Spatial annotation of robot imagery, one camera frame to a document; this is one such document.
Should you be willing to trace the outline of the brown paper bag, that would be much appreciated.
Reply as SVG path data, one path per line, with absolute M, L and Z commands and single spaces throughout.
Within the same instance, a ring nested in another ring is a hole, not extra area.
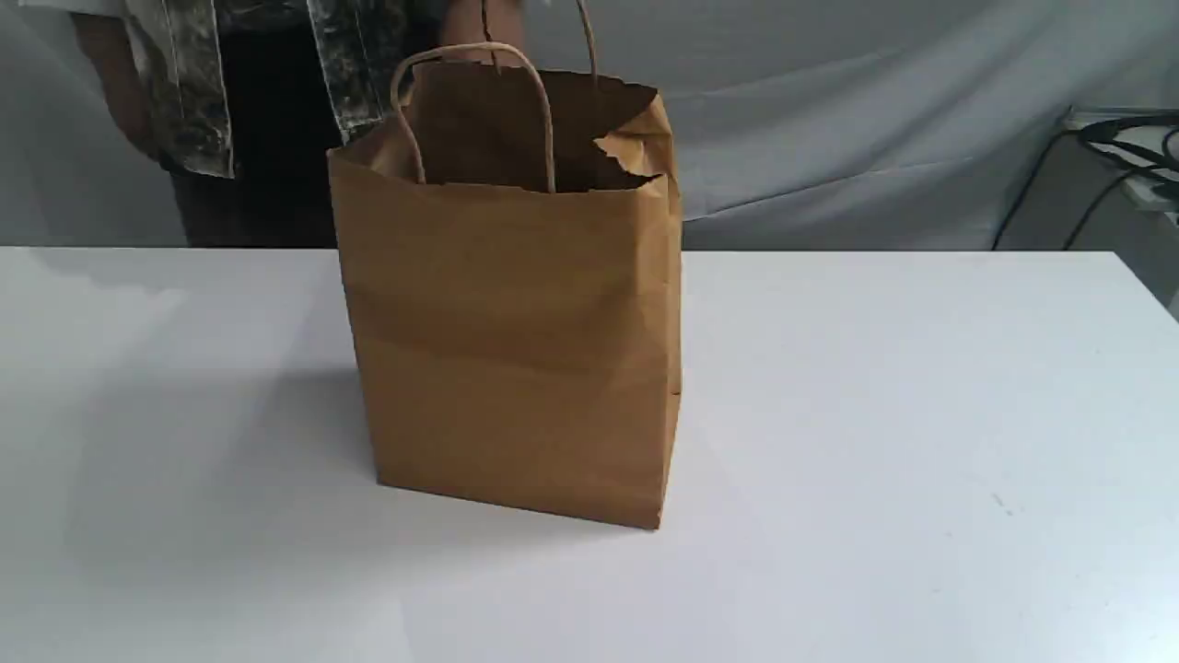
M 461 21 L 328 156 L 383 485 L 660 527 L 681 411 L 681 183 L 657 88 Z

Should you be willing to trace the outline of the white backdrop cloth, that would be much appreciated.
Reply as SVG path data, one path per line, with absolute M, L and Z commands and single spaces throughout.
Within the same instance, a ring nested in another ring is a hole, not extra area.
M 1175 103 L 1174 1 L 590 1 L 694 249 L 981 250 L 1072 106 Z M 4 244 L 182 245 L 68 17 L 4 2 Z

